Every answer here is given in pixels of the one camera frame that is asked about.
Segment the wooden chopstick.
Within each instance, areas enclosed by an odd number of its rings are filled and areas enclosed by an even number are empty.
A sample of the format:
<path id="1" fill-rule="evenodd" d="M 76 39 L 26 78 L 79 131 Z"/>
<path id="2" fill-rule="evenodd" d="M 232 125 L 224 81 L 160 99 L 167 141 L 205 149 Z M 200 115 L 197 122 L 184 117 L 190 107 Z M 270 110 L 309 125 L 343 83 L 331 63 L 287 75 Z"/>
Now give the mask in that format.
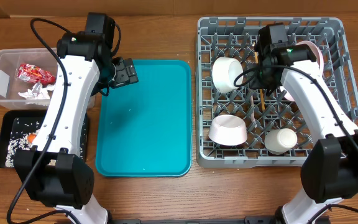
<path id="1" fill-rule="evenodd" d="M 255 43 L 253 43 L 252 46 L 254 47 L 255 62 L 256 62 L 256 64 L 259 64 L 258 52 L 257 52 L 256 46 L 255 46 Z M 260 105 L 261 105 L 261 109 L 262 109 L 262 112 L 263 112 L 263 111 L 265 111 L 264 91 L 263 91 L 263 89 L 259 89 L 259 95 L 260 95 Z"/>

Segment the small white plate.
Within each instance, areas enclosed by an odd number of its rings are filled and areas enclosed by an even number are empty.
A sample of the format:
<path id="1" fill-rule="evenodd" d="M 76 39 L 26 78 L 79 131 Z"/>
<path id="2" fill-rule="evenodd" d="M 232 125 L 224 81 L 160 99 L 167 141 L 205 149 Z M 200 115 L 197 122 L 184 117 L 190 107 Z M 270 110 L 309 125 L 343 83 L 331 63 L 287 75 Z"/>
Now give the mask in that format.
<path id="1" fill-rule="evenodd" d="M 214 87 L 220 93 L 229 93 L 236 89 L 235 78 L 243 72 L 240 61 L 235 58 L 219 57 L 212 66 L 211 76 Z"/>

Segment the large white plate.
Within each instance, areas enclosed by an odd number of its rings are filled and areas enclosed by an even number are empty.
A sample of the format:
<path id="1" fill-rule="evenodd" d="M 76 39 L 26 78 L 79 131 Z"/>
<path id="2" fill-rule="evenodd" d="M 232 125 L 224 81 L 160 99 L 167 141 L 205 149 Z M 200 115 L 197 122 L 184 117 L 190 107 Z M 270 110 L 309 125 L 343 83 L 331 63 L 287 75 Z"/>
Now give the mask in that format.
<path id="1" fill-rule="evenodd" d="M 323 58 L 323 54 L 320 51 L 319 47 L 308 40 L 303 40 L 301 42 L 298 42 L 296 45 L 302 45 L 302 44 L 309 46 L 309 48 L 312 50 L 314 56 L 316 57 L 316 61 L 319 65 L 319 75 L 322 76 L 324 73 L 324 58 Z M 284 87 L 280 86 L 280 91 L 283 92 L 284 90 L 286 90 L 286 89 Z M 284 99 L 294 102 L 294 99 L 291 96 L 291 94 L 289 94 L 289 92 L 285 93 Z"/>

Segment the white cup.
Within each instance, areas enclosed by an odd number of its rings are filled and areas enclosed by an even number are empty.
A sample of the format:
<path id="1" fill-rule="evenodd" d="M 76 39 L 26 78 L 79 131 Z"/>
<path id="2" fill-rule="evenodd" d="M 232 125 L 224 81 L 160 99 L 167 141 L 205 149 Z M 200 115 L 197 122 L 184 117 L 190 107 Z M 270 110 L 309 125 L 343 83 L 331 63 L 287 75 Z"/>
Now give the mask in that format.
<path id="1" fill-rule="evenodd" d="M 264 139 L 265 148 L 275 155 L 280 155 L 293 149 L 297 142 L 296 133 L 289 128 L 270 131 Z"/>

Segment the pink bowl with food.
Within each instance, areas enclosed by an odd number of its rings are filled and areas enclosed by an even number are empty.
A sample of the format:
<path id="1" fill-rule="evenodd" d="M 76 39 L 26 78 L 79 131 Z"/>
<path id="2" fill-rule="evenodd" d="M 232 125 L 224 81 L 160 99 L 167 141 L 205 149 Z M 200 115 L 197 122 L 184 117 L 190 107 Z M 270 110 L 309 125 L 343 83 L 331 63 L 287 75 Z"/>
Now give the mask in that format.
<path id="1" fill-rule="evenodd" d="M 246 123 L 240 117 L 223 114 L 215 117 L 209 128 L 208 137 L 224 146 L 237 146 L 247 141 Z"/>

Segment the white tissue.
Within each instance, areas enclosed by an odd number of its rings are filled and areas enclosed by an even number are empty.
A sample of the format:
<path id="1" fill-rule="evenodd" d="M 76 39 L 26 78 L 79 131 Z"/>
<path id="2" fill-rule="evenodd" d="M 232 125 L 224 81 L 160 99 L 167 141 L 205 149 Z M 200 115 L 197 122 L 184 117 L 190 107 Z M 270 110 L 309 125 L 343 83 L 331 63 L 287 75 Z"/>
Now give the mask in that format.
<path id="1" fill-rule="evenodd" d="M 49 100 L 50 91 L 54 91 L 55 85 L 48 84 L 44 87 L 40 82 L 36 83 L 32 89 L 28 89 L 26 92 L 18 93 L 19 96 L 28 100 Z"/>

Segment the red snack wrapper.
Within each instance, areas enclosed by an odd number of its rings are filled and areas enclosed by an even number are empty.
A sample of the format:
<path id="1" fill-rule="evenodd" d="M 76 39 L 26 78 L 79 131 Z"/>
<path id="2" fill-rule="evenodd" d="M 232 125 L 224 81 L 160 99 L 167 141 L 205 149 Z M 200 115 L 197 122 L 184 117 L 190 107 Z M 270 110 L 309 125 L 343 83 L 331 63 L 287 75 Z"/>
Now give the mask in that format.
<path id="1" fill-rule="evenodd" d="M 54 84 L 56 77 L 49 71 L 28 63 L 20 64 L 16 78 L 27 83 L 41 83 L 43 85 Z"/>

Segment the orange carrot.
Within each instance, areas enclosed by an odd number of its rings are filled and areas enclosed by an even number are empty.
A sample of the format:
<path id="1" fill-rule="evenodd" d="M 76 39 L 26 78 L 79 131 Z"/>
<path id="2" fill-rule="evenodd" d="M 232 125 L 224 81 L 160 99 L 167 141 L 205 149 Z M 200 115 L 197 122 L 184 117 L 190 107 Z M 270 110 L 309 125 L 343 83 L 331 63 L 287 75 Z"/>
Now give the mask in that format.
<path id="1" fill-rule="evenodd" d="M 27 136 L 27 141 L 30 143 L 30 144 L 32 144 L 33 143 L 33 141 L 34 141 L 34 139 L 36 138 L 36 134 L 29 134 L 28 136 Z"/>

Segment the white plastic fork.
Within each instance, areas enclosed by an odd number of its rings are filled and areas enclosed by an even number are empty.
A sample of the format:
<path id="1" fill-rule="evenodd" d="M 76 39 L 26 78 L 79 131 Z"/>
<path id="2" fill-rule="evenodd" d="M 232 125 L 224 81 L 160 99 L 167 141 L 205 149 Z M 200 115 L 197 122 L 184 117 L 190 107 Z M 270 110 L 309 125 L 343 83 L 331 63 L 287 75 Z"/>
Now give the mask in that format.
<path id="1" fill-rule="evenodd" d="M 250 120 L 252 121 L 252 123 L 255 122 L 255 116 L 254 116 L 254 111 L 255 111 L 255 108 L 254 108 L 254 96 L 253 94 L 251 94 L 251 97 L 250 97 L 250 109 L 252 110 L 251 114 L 250 114 Z"/>

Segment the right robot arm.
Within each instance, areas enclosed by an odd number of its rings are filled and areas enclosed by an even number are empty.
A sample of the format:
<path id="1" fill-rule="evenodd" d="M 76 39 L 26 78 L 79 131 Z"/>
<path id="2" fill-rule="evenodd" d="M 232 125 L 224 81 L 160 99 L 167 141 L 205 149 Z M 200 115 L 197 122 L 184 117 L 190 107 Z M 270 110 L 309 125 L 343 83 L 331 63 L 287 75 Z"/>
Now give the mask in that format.
<path id="1" fill-rule="evenodd" d="M 358 126 L 338 105 L 323 78 L 323 56 L 313 43 L 293 44 L 282 23 L 258 31 L 256 83 L 272 91 L 284 87 L 310 131 L 313 149 L 301 167 L 302 188 L 279 207 L 273 223 L 329 223 L 326 210 L 343 208 L 358 194 Z"/>

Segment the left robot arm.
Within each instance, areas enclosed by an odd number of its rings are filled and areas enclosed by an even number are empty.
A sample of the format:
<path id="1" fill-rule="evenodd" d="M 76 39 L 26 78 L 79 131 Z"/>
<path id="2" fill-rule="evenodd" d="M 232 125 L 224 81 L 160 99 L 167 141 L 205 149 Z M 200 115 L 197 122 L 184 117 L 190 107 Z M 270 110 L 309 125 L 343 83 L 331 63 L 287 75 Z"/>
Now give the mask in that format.
<path id="1" fill-rule="evenodd" d="M 73 223 L 112 222 L 93 195 L 94 172 L 80 156 L 80 138 L 92 96 L 138 82 L 133 61 L 117 56 L 120 41 L 120 27 L 103 13 L 89 13 L 81 32 L 65 31 L 51 50 L 58 73 L 40 131 L 30 149 L 14 155 L 19 192 Z"/>

